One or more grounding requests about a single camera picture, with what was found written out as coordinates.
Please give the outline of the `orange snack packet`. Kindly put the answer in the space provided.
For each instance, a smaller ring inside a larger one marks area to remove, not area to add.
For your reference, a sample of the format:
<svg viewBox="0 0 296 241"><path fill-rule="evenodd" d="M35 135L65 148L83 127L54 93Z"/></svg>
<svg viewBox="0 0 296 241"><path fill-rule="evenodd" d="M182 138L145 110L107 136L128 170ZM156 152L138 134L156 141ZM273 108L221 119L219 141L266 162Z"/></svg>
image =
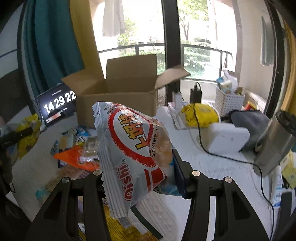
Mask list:
<svg viewBox="0 0 296 241"><path fill-rule="evenodd" d="M55 159L66 162L67 164L93 172L95 170L100 170L100 165L97 156L85 156L84 150L80 146L74 146L71 149L56 153L53 156Z"/></svg>

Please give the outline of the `white red shrimp chips bag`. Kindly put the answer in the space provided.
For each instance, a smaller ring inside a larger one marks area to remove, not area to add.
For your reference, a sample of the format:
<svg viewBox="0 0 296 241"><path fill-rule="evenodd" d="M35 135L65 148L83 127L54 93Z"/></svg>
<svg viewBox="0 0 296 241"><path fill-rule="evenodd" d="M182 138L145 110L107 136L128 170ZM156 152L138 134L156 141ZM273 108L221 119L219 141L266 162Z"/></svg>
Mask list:
<svg viewBox="0 0 296 241"><path fill-rule="evenodd" d="M99 101L92 110L107 204L113 217L125 218L173 178L171 141L159 120L123 104Z"/></svg>

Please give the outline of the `black tablet clock display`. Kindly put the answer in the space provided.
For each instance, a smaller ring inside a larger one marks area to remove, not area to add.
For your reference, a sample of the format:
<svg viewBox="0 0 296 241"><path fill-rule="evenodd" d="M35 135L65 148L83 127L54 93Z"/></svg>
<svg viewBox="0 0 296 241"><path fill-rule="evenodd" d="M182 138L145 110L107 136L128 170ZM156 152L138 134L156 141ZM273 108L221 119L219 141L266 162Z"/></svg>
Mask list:
<svg viewBox="0 0 296 241"><path fill-rule="evenodd" d="M64 83L45 91L37 97L39 110L46 127L69 117L76 111L75 92Z"/></svg>

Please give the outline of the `steel thermos cup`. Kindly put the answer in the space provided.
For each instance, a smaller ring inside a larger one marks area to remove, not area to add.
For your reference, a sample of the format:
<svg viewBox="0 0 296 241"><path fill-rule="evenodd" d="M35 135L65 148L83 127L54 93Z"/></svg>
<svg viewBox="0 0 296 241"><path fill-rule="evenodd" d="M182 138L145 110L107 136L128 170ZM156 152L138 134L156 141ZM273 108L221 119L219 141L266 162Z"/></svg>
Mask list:
<svg viewBox="0 0 296 241"><path fill-rule="evenodd" d="M295 144L295 115L279 110L256 143L259 153L254 160L254 172L267 176Z"/></svg>

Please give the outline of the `white rectangular box device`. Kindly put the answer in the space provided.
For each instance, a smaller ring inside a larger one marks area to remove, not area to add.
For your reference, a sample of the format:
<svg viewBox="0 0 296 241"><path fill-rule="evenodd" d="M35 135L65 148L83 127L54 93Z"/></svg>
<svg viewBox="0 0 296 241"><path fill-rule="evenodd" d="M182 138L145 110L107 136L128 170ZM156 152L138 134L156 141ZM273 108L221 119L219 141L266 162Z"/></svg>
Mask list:
<svg viewBox="0 0 296 241"><path fill-rule="evenodd" d="M236 127L232 123L212 123L208 126L206 150L219 155L238 153L249 138L247 128Z"/></svg>

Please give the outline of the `teal curtain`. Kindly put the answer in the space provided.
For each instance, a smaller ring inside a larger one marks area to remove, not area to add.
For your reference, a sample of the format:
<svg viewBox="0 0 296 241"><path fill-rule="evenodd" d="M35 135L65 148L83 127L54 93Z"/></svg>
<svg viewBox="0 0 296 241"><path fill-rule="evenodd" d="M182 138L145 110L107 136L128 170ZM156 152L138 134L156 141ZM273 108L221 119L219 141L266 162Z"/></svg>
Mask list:
<svg viewBox="0 0 296 241"><path fill-rule="evenodd" d="M25 1L21 23L22 67L31 99L84 69L69 1Z"/></svg>

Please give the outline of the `grey folded cloth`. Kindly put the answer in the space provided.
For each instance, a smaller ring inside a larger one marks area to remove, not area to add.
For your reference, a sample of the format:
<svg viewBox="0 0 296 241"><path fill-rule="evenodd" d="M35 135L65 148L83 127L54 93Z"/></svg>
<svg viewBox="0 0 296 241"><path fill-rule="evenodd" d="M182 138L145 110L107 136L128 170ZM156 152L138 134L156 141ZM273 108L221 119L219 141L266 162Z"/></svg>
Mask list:
<svg viewBox="0 0 296 241"><path fill-rule="evenodd" d="M250 138L242 151L250 151L265 132L270 119L259 110L233 110L229 113L229 121L236 127L248 129Z"/></svg>

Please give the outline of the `yellow plastic bag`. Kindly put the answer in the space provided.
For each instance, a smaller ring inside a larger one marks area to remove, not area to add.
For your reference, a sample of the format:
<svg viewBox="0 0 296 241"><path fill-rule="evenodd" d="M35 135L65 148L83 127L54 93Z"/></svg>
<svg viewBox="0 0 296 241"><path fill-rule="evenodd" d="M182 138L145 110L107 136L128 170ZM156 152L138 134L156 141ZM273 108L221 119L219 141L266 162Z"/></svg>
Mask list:
<svg viewBox="0 0 296 241"><path fill-rule="evenodd" d="M191 103L184 106L181 113L185 115L189 127L207 128L212 123L220 121L217 112L208 104Z"/></svg>

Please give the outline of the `white plastic basket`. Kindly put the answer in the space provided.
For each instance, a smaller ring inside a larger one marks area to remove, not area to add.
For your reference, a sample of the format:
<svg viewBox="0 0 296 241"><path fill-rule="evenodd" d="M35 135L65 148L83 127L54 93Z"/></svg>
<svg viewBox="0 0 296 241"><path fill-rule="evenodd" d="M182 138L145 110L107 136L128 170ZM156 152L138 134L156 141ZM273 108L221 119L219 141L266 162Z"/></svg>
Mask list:
<svg viewBox="0 0 296 241"><path fill-rule="evenodd" d="M226 94L217 87L214 107L219 115L224 117L233 110L241 110L244 99L244 95Z"/></svg>

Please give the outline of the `black power adapter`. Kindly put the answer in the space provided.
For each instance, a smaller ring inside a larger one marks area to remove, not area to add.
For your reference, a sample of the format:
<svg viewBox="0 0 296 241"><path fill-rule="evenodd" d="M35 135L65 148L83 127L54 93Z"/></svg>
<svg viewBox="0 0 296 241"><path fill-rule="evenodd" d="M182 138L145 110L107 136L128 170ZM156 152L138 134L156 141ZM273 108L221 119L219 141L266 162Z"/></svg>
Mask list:
<svg viewBox="0 0 296 241"><path fill-rule="evenodd" d="M190 103L201 103L202 90L199 82L195 82L194 88L190 89Z"/></svg>

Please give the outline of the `brown cardboard box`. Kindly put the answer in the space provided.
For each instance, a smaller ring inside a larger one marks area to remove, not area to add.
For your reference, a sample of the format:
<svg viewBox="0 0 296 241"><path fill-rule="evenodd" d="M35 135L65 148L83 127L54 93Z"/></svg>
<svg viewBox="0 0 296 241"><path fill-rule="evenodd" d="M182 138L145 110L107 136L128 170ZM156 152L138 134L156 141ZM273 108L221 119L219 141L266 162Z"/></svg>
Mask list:
<svg viewBox="0 0 296 241"><path fill-rule="evenodd" d="M94 127L93 105L98 101L123 104L148 116L155 116L158 90L189 76L181 65L157 74L155 54L107 60L106 72L84 69L64 77L63 82L77 96L78 124Z"/></svg>

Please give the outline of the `yellow curtain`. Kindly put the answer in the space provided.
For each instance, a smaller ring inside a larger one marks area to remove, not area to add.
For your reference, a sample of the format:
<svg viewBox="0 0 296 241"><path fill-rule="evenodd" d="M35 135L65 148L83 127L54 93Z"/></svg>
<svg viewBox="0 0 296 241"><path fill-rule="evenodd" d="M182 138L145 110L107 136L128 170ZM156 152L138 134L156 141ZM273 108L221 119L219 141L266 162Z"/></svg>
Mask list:
<svg viewBox="0 0 296 241"><path fill-rule="evenodd" d="M89 1L69 1L70 15L85 69L94 70L104 79L91 18Z"/></svg>

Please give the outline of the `hanging white shirt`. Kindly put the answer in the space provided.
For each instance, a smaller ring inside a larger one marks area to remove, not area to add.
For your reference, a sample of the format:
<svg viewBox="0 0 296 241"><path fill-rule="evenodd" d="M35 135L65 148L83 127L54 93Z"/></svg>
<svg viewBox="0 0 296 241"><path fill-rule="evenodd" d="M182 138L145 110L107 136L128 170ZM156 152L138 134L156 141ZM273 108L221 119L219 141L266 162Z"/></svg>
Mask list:
<svg viewBox="0 0 296 241"><path fill-rule="evenodd" d="M122 0L106 0L103 15L102 35L114 37L125 33Z"/></svg>

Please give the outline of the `black balcony railing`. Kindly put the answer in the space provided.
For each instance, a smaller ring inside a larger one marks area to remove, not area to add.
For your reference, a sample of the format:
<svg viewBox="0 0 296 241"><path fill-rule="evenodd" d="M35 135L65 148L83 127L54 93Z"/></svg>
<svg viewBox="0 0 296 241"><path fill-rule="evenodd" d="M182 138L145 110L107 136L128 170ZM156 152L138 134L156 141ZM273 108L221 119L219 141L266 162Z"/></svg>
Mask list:
<svg viewBox="0 0 296 241"><path fill-rule="evenodd" d="M157 72L162 73L166 67L166 51L164 43L138 43L100 50L98 54L115 53L119 57L155 54L157 56ZM233 54L228 51L211 48L205 45L181 44L181 64L193 76L203 76L207 71L221 73L228 65Z"/></svg>

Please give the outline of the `black window frame post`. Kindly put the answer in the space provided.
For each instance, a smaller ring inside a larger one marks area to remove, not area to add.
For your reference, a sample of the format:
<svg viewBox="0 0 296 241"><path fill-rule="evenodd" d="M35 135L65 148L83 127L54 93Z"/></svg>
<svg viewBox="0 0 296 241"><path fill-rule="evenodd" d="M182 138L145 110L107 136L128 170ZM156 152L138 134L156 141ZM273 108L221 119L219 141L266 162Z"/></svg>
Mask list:
<svg viewBox="0 0 296 241"><path fill-rule="evenodd" d="M166 68L181 64L179 13L176 0L162 0Z"/></svg>

